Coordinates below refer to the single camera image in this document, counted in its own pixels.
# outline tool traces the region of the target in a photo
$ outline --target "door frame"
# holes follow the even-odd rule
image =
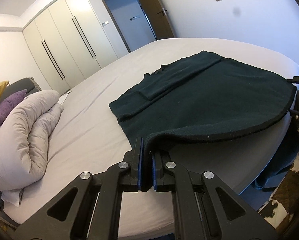
[[[105,0],[102,0],[102,2],[104,4],[106,10],[108,11],[108,14],[110,15],[110,17],[111,17],[111,19],[112,19],[112,21],[113,21],[113,23],[114,23],[114,25],[115,25],[115,27],[116,27],[119,35],[121,36],[121,38],[122,38],[122,40],[123,40],[123,42],[124,42],[124,44],[126,46],[126,49],[127,49],[128,53],[131,53],[131,49],[129,48],[129,46],[128,46],[128,44],[127,44],[127,42],[126,42],[126,40],[125,40],[125,38],[123,36],[123,33],[121,32],[121,30],[120,30],[120,28],[119,28],[119,26],[118,26],[118,24],[117,24],[117,22],[116,22],[116,20],[115,20],[115,18],[113,16],[112,12],[110,11],[109,7],[107,6]]]

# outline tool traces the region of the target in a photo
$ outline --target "dark green blanket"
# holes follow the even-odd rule
[[[264,130],[283,118],[295,92],[273,72],[202,51],[145,74],[109,107],[132,147],[144,138],[149,160],[162,141],[228,140]]]

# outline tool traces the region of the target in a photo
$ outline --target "open door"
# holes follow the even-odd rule
[[[139,0],[158,40],[174,38],[167,13],[160,0]]]

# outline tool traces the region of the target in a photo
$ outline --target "silver screw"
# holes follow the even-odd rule
[[[214,177],[214,174],[211,171],[205,171],[204,172],[204,177],[207,178],[207,179],[212,179]]]
[[[127,162],[121,162],[118,164],[118,166],[121,168],[121,169],[125,169],[128,167],[128,163]]]
[[[81,179],[89,179],[91,177],[91,174],[89,172],[83,172],[80,175]]]
[[[176,167],[176,163],[175,162],[167,162],[166,163],[166,167],[172,169]]]

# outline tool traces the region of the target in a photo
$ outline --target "closet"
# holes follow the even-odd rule
[[[23,34],[50,87],[60,94],[118,59],[89,0],[57,0]]]

